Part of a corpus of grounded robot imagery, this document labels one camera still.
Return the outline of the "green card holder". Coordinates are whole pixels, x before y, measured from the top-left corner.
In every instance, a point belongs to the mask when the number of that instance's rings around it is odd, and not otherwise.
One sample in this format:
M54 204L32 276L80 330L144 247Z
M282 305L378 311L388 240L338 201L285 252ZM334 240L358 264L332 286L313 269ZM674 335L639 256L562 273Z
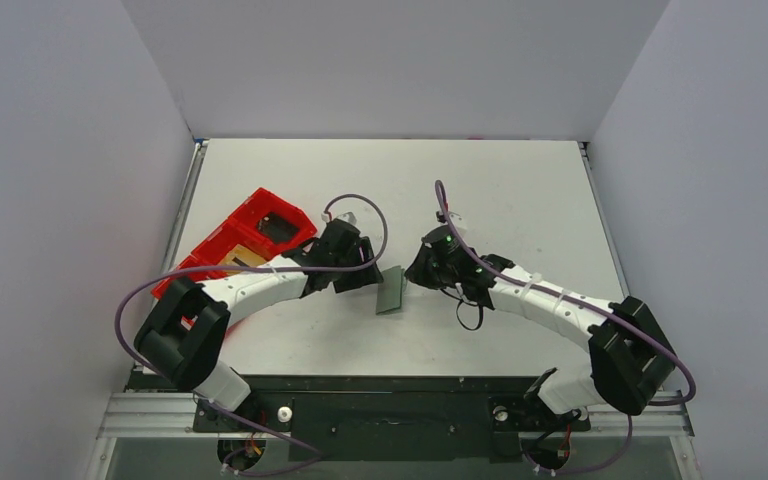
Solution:
M375 313L379 316L401 311L406 290L405 269L401 265L390 267L381 272L382 281L378 284Z

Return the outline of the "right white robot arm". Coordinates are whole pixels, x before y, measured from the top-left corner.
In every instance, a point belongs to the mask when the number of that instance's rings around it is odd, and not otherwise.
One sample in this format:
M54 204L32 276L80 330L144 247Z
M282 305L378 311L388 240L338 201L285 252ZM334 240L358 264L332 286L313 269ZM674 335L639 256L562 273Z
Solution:
M465 249L447 226L422 238L406 278L430 290L456 289L481 309L521 316L588 354L583 366L551 368L529 390L524 413L538 427L600 404L637 416L675 369L674 351L641 300L612 302L564 290L507 258Z

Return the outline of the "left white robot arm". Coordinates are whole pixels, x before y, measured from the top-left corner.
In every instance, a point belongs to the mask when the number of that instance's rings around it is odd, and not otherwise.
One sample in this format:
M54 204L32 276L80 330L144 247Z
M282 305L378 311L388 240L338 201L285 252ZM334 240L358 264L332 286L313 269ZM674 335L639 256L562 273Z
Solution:
M333 288L342 293L383 280L371 240L352 224L335 219L313 237L259 266L219 279L170 282L138 330L133 345L180 391L219 406L232 429L251 427L258 402L250 385L221 361L227 330L281 302Z

